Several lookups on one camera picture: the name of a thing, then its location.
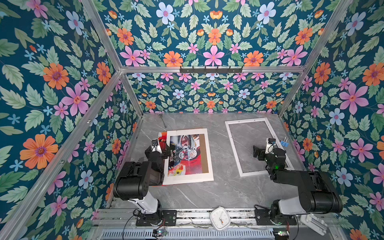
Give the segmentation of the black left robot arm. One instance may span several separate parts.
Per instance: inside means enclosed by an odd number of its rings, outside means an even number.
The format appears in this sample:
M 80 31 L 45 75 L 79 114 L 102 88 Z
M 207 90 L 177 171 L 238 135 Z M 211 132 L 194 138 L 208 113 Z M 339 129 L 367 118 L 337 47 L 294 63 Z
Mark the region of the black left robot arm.
M 149 147 L 145 151 L 147 161 L 126 162 L 113 188 L 116 198 L 128 201 L 137 208 L 135 216 L 152 226 L 163 223 L 161 203 L 150 193 L 150 186 L 161 186 L 165 177 L 165 160 L 171 155 L 166 147 Z

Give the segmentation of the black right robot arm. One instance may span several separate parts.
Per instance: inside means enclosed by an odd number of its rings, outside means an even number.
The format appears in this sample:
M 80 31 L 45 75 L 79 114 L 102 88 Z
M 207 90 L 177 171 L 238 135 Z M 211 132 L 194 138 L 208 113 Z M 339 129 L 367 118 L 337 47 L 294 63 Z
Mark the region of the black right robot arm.
M 286 223 L 297 215 L 341 213 L 343 202 L 330 179 L 320 172 L 291 171 L 285 168 L 286 151 L 272 146 L 265 150 L 253 146 L 253 155 L 266 163 L 271 181 L 298 188 L 298 195 L 275 200 L 269 208 L 272 223 Z

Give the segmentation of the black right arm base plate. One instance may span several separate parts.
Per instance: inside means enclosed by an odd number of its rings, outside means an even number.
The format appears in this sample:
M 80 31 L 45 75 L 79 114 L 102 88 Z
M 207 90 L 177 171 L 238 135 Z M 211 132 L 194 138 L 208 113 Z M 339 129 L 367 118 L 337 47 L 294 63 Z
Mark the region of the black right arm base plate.
M 270 210 L 266 209 L 255 209 L 254 213 L 257 225 L 259 226 L 296 226 L 298 224 L 296 217 L 293 215 L 273 215 Z

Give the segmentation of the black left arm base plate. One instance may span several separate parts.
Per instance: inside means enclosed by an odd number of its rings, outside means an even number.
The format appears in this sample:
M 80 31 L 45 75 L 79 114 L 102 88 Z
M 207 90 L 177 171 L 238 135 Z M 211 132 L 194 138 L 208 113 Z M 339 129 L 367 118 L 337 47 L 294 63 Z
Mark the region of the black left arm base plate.
M 137 227 L 175 226 L 178 211 L 161 210 L 154 214 L 139 214 L 136 221 Z

